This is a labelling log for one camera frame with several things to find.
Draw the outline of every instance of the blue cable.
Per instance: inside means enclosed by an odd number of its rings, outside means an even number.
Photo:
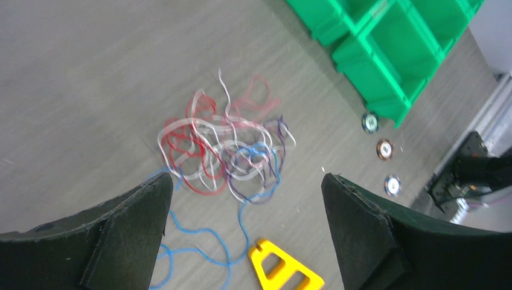
[[[241,148],[238,152],[241,152],[243,150],[248,150],[250,156],[266,155],[266,151],[262,151],[262,150],[258,150],[257,149],[259,147],[266,148],[266,145],[263,144],[262,142],[258,142],[258,143],[253,144],[253,146],[250,149],[248,149],[248,148]],[[277,155],[276,155],[274,150],[272,150],[272,154],[274,155],[275,168],[278,168],[278,158],[277,158]],[[181,168],[178,168],[178,170],[179,170],[179,172],[181,174],[181,178],[179,178],[178,183],[174,187],[174,191],[177,191],[179,189],[179,187],[181,186],[182,181],[183,181],[183,175],[184,175],[183,171],[181,170]],[[168,169],[164,167],[162,170],[156,172],[151,177],[155,176],[159,172],[168,172]],[[257,196],[265,198],[265,197],[273,194],[274,191],[277,189],[278,185],[281,183],[281,176],[280,176],[278,170],[276,170],[276,177],[277,177],[277,182],[272,187],[272,189],[270,191],[268,191],[266,193],[260,193],[260,194],[252,195],[252,196],[249,197],[249,199],[256,198]],[[209,261],[209,262],[211,262],[211,263],[213,263],[215,265],[227,267],[228,274],[227,274],[226,282],[224,283],[224,285],[221,288],[222,290],[227,289],[227,287],[229,285],[229,281],[231,279],[231,266],[234,266],[234,265],[240,263],[244,259],[245,255],[247,255],[247,252],[249,251],[249,245],[250,245],[249,234],[247,233],[247,230],[244,227],[243,222],[242,222],[243,210],[245,209],[245,207],[246,207],[246,205],[248,203],[249,203],[248,201],[242,203],[242,206],[240,206],[240,209],[238,210],[238,224],[240,225],[240,228],[242,229],[242,232],[243,232],[243,234],[245,236],[245,249],[243,250],[241,255],[238,256],[238,258],[236,258],[235,260],[231,259],[231,254],[229,253],[229,250],[228,250],[228,247],[226,246],[226,243],[224,243],[224,241],[219,236],[219,234],[217,234],[217,232],[215,232],[211,228],[200,228],[198,230],[187,230],[187,229],[181,227],[181,225],[179,224],[178,220],[176,219],[176,215],[174,214],[174,212],[172,210],[169,210],[169,213],[170,213],[171,217],[173,218],[173,221],[174,221],[174,224],[176,225],[176,228],[178,228],[178,230],[180,230],[181,232],[183,232],[185,234],[200,234],[200,233],[211,233],[211,234],[213,234],[215,236],[215,238],[221,244],[222,248],[224,249],[224,252],[226,253],[227,261],[226,262],[219,262],[219,261],[217,261],[215,259],[212,259],[212,258],[210,258],[210,256],[208,256],[206,253],[204,253],[202,250],[200,250],[198,248],[182,248],[182,249],[170,250],[166,245],[160,244],[160,247],[162,247],[165,250],[165,253],[164,254],[159,254],[157,256],[157,260],[159,260],[159,259],[161,259],[161,258],[163,258],[165,256],[169,256],[169,270],[167,272],[167,275],[165,276],[165,279],[162,282],[160,282],[159,284],[157,284],[155,286],[150,286],[149,289],[151,289],[151,290],[161,289],[171,280],[171,277],[172,277],[172,274],[173,274],[173,262],[174,262],[173,254],[179,254],[179,253],[199,253],[207,261]]]
[[[151,175],[150,175],[150,176],[148,176],[148,178],[147,178],[147,179],[150,179],[150,178],[152,178],[152,177],[155,177],[157,174],[162,173],[162,172],[169,172],[169,168],[167,168],[167,166],[164,166],[164,167],[162,167],[160,170],[158,170],[158,171],[155,171],[155,172],[151,173]]]

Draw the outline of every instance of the wall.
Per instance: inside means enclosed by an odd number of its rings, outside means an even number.
[[[511,0],[486,0],[469,25],[495,74],[512,71],[511,15]]]
[[[489,208],[481,207],[469,213],[461,223],[467,227],[483,230],[511,232],[512,231],[512,198],[493,204]]]

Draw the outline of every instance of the green plastic crate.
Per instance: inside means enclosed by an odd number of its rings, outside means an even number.
[[[434,76],[444,58],[442,51],[414,6],[397,1],[332,56],[366,107],[398,127]]]
[[[357,34],[377,20],[395,0],[286,0],[311,31],[312,38],[330,45],[347,33]]]
[[[484,0],[287,0],[366,108],[399,127]]]
[[[462,36],[483,0],[410,0],[445,54]]]

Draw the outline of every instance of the cable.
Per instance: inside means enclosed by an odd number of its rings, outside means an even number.
[[[267,101],[263,105],[257,105],[248,100],[248,95],[252,91],[255,80],[263,82],[270,92]],[[215,101],[200,89],[188,102],[185,119],[172,118],[165,123],[165,128],[158,134],[158,146],[168,171],[178,178],[180,178],[180,174],[173,168],[182,167],[184,161],[190,158],[200,159],[200,167],[192,174],[183,176],[183,182],[192,191],[201,195],[212,196],[221,194],[227,186],[233,196],[241,197],[237,199],[243,202],[247,200],[247,197],[236,190],[232,184],[233,180],[247,181],[260,175],[263,181],[262,191],[265,191],[274,184],[272,182],[269,185],[266,178],[272,175],[275,177],[274,170],[281,171],[286,149],[293,149],[296,146],[296,141],[288,126],[284,123],[282,116],[263,124],[248,121],[240,116],[240,109],[268,112],[279,104],[279,100],[272,99],[272,91],[261,77],[253,76],[244,96],[234,102],[232,102],[229,91],[222,80],[220,70],[219,82],[223,86],[228,99],[224,116],[216,115],[217,105]],[[231,108],[236,111],[237,115],[230,115]],[[279,139],[276,145],[274,145],[273,137],[269,132],[269,129],[274,127]],[[250,145],[238,140],[239,133],[237,131],[258,132],[262,139],[260,141],[262,148],[265,149],[267,154],[248,152],[247,148],[250,148]],[[227,139],[230,134],[233,135],[232,140]],[[285,148],[287,147],[284,143],[286,138],[292,139],[292,147]],[[185,143],[190,143],[190,148],[184,148]],[[270,154],[272,151],[277,152],[278,156],[281,157],[279,169],[271,166],[270,160],[277,156]],[[191,181],[195,179],[199,179],[205,189],[193,186]]]
[[[254,149],[254,152],[253,154],[256,154],[256,155],[262,155],[262,154],[268,154],[267,152],[265,151],[259,151],[257,149]],[[278,168],[278,158],[277,158],[277,155],[275,153],[274,150],[272,150],[272,155],[274,156],[274,168]],[[269,164],[269,169],[271,172],[274,173],[275,175],[275,178],[276,178],[276,183],[274,184],[274,186],[272,187],[271,190],[269,190],[268,192],[262,192],[262,193],[259,193],[257,195],[255,195],[257,197],[256,198],[248,198],[246,197],[246,195],[242,194],[241,192],[239,192],[232,184],[231,182],[231,176],[228,175],[227,179],[228,179],[228,188],[229,188],[229,191],[231,192],[231,194],[233,195],[233,197],[235,197],[237,200],[239,200],[240,202],[250,202],[250,203],[253,203],[253,204],[265,204],[267,202],[270,201],[270,199],[273,197],[274,195],[274,192],[275,190],[277,189],[277,186],[281,183],[281,175],[280,175],[280,171],[279,170],[273,170],[272,169],[272,166]],[[265,189],[265,177],[264,175],[263,176],[263,186],[262,186],[262,190]]]
[[[146,180],[151,179],[151,178],[155,177],[156,175],[158,175],[159,173],[162,173],[162,172],[170,173],[168,171],[167,167],[163,167],[162,169],[151,173],[151,175]],[[182,178],[178,178],[178,183],[176,183],[176,185],[174,186],[173,192],[176,192],[181,187],[182,183],[183,183],[183,179]]]
[[[178,171],[180,171],[181,174],[183,173],[181,168],[178,168]],[[179,181],[176,184],[175,190],[179,189],[180,185],[181,185],[181,182]],[[256,194],[256,195],[253,195],[253,196],[249,197],[249,199],[255,199],[257,197],[265,197],[265,195],[268,195],[268,194],[269,193]],[[221,261],[215,260],[213,258],[210,258],[210,256],[208,256],[206,253],[204,253],[201,249],[198,249],[198,248],[182,248],[182,249],[170,250],[164,244],[160,244],[160,247],[162,247],[165,250],[165,254],[163,254],[163,255],[159,254],[158,257],[157,257],[157,260],[161,259],[161,258],[163,258],[165,256],[169,256],[169,269],[168,269],[167,275],[165,276],[165,279],[162,282],[160,282],[157,285],[155,285],[155,286],[150,286],[149,289],[154,289],[154,290],[161,289],[170,281],[170,279],[172,277],[172,273],[173,273],[173,261],[174,261],[173,255],[174,254],[179,254],[179,253],[198,253],[204,259],[206,259],[207,261],[209,261],[209,262],[211,262],[211,263],[213,263],[215,265],[218,265],[218,266],[226,267],[227,270],[228,270],[227,278],[226,278],[226,281],[223,284],[221,289],[227,289],[227,287],[229,285],[229,281],[231,279],[231,267],[236,265],[236,264],[238,264],[238,263],[240,263],[244,259],[244,257],[247,255],[247,252],[249,251],[249,246],[250,246],[249,234],[247,232],[247,229],[243,225],[243,221],[242,221],[243,210],[245,209],[247,204],[248,204],[248,202],[242,203],[242,205],[240,206],[240,208],[238,210],[238,224],[239,224],[240,228],[242,229],[242,232],[243,232],[243,234],[245,236],[245,248],[242,251],[241,255],[239,255],[236,259],[232,259],[231,258],[231,254],[229,252],[228,247],[226,246],[226,243],[224,243],[224,241],[222,240],[220,235],[217,234],[217,232],[215,232],[211,228],[200,228],[200,229],[197,229],[197,230],[185,229],[178,222],[178,219],[176,218],[175,213],[172,210],[169,210],[169,214],[172,217],[173,222],[174,222],[176,228],[178,230],[180,230],[181,232],[183,232],[185,234],[200,234],[200,233],[210,233],[210,234],[213,234],[215,236],[215,238],[219,241],[219,243],[221,244],[222,248],[224,249],[224,251],[226,253],[226,261],[225,262],[221,262]]]

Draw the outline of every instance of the gray floor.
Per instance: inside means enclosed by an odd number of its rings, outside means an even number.
[[[204,88],[224,102],[223,69],[233,96],[253,73],[282,98],[298,147],[290,152],[274,200],[249,207],[253,239],[272,240],[341,288],[320,182],[341,173],[383,195],[398,174],[409,205],[491,94],[494,81],[466,33],[399,130],[384,121],[369,136],[350,83],[284,1],[7,0],[0,3],[0,232],[25,231],[74,214],[136,186],[162,162],[146,145],[170,117],[182,117]],[[395,143],[389,163],[379,138]],[[171,207],[185,227],[213,227],[233,255],[243,248],[237,203],[176,192]],[[200,245],[222,259],[211,237],[184,236],[168,223],[171,248]],[[194,254],[175,258],[168,289],[216,289],[223,268]],[[158,262],[155,282],[167,265]],[[258,289],[250,263],[234,268],[230,289]]]

